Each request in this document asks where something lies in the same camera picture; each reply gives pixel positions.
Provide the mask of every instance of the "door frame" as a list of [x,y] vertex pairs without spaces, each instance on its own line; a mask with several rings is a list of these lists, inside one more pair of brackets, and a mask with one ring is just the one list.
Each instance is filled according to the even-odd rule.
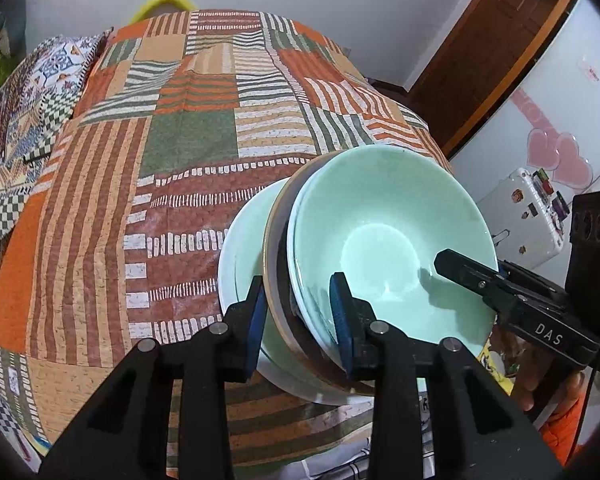
[[466,122],[460,126],[458,131],[444,143],[442,152],[447,158],[454,155],[471,136],[480,129],[483,124],[493,115],[497,108],[515,90],[522,78],[538,62],[540,55],[549,46],[558,30],[562,27],[571,7],[576,0],[558,0],[549,13],[546,21],[540,27],[536,36],[531,40],[524,52],[520,55],[513,67],[507,72],[503,79],[496,85],[487,98],[478,106],[475,112]]
[[445,41],[442,42],[439,49],[436,51],[436,53],[431,58],[431,61],[429,61],[429,63],[424,68],[422,73],[416,79],[416,82],[413,84],[413,86],[409,90],[410,94],[415,95],[416,92],[420,89],[420,86],[423,85],[425,79],[427,79],[429,74],[438,67],[439,63],[443,60],[444,55],[446,54],[446,51],[449,49],[451,44],[454,42],[456,36],[462,30],[466,21],[474,13],[474,10],[476,9],[476,7],[480,3],[480,1],[481,0],[471,0],[469,2],[469,5],[466,6],[466,9],[462,13],[460,18],[456,22],[456,24],[454,25],[454,27],[451,29],[451,32],[449,32],[446,35]]

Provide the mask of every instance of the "white plate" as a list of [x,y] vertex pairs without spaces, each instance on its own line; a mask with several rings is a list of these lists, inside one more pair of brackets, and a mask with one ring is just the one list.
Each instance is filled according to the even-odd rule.
[[[254,274],[262,273],[264,229],[269,211],[286,180],[271,184],[251,198],[229,227],[218,265],[218,292],[223,314],[231,304],[246,297]],[[346,405],[370,400],[332,388],[304,368],[282,341],[268,313],[257,370],[281,390],[311,402]]]

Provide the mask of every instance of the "person's hand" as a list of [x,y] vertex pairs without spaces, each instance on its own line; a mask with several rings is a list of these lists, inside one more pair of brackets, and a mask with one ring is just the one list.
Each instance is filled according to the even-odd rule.
[[[520,358],[520,368],[516,374],[516,382],[511,392],[520,409],[527,412],[534,406],[533,392],[544,378],[552,362],[552,356],[544,349],[529,345]],[[556,406],[554,415],[563,415],[577,402],[585,387],[583,372],[571,374],[565,384],[564,399]]]
[[[534,406],[533,392],[546,375],[552,362],[552,356],[544,349],[529,343],[520,348],[516,337],[511,332],[503,330],[499,325],[493,327],[490,341],[491,349],[512,356],[518,362],[518,372],[511,398],[517,402],[521,410],[528,412]],[[556,406],[554,415],[559,416],[568,412],[580,397],[585,386],[584,373],[574,372],[571,374],[566,381],[565,397]]]

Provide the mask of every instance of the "bowl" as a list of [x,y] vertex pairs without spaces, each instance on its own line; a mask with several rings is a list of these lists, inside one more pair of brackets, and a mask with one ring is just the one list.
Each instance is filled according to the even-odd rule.
[[497,269],[487,225],[453,176],[405,148],[362,146],[330,160],[296,202],[292,288],[307,328],[334,361],[329,282],[337,271],[378,319],[429,342],[457,337],[480,353],[493,311],[433,264],[451,248]]
[[325,153],[312,159],[296,171],[278,193],[264,231],[263,281],[270,316],[294,357],[325,383],[344,392],[372,396],[372,386],[348,380],[344,371],[324,354],[299,315],[289,282],[286,230],[292,206],[309,177],[339,153]]
[[[262,247],[267,218],[286,181],[279,180],[254,195],[229,227],[218,269],[223,314],[229,305],[246,298],[253,277],[262,274]],[[267,312],[264,325],[257,369],[280,389],[310,402],[343,406],[369,400],[356,392],[325,383],[303,366],[280,337],[270,312]]]

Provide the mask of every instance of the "bed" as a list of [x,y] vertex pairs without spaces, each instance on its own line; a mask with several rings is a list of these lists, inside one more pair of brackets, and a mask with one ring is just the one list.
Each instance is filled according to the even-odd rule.
[[[238,10],[45,42],[0,90],[0,139],[0,426],[42,454],[140,338],[221,319],[222,240],[262,186],[373,142],[450,170],[426,123],[334,41]],[[178,400],[176,384],[174,430]],[[240,475],[355,440],[372,418],[371,404],[307,403],[257,373],[226,401]]]

